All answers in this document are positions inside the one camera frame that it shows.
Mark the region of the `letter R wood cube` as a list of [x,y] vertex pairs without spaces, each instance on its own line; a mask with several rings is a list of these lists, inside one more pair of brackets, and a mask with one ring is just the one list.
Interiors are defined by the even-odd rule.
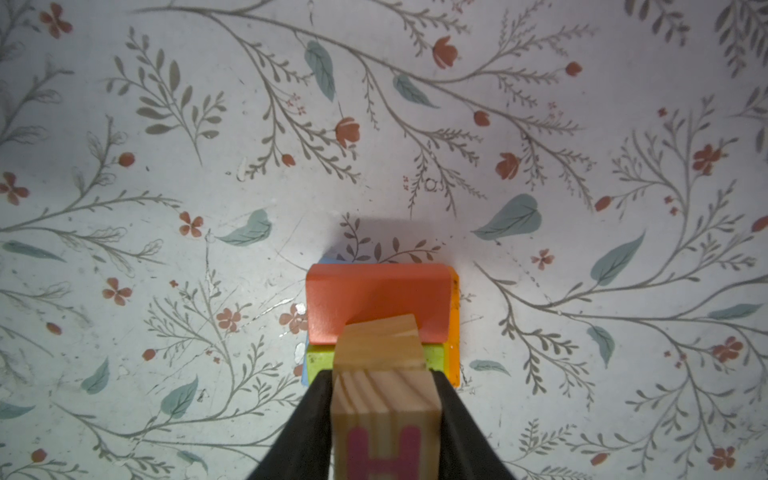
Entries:
[[335,374],[425,369],[426,357],[412,314],[346,325],[335,344]]

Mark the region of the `orange yellow wood block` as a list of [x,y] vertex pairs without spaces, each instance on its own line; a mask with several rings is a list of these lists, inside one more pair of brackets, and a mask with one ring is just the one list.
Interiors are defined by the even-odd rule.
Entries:
[[451,296],[449,310],[448,339],[444,347],[444,373],[454,388],[461,384],[460,372],[460,280],[457,272],[451,273]]

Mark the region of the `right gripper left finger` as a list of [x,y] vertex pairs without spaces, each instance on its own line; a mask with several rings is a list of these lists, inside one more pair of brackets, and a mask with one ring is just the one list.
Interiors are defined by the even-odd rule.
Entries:
[[332,371],[323,370],[248,480],[329,478],[332,393]]

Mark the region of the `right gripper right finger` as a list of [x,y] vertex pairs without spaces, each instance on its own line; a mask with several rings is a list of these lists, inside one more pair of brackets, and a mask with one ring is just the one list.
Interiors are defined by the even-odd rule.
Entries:
[[431,371],[442,404],[440,480],[515,480],[446,375]]

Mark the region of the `green wood block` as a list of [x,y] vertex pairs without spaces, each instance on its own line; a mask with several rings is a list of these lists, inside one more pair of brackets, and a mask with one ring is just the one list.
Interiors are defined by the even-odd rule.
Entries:
[[[444,373],[444,347],[443,344],[423,344],[426,365],[428,369],[442,371]],[[310,345],[308,353],[310,384],[316,375],[322,370],[333,368],[334,347],[331,345]]]

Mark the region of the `red orange wood block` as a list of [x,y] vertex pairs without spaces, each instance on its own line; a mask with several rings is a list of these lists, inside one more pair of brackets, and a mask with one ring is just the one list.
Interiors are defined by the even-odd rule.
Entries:
[[415,316],[421,341],[448,339],[451,273],[443,264],[315,264],[306,276],[308,335],[333,345],[350,323]]

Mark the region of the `light blue wood block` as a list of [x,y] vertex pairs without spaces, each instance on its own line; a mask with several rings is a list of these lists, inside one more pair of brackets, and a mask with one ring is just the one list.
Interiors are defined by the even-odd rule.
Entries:
[[[318,264],[339,264],[339,263],[340,261],[338,259],[331,258],[328,256],[323,256],[318,261]],[[301,379],[301,384],[304,387],[308,387],[310,385],[309,366],[308,366],[308,353],[309,353],[309,347],[310,347],[309,336],[306,336],[304,347],[305,347],[305,350],[304,350],[304,355],[301,363],[302,373],[301,373],[300,379]]]

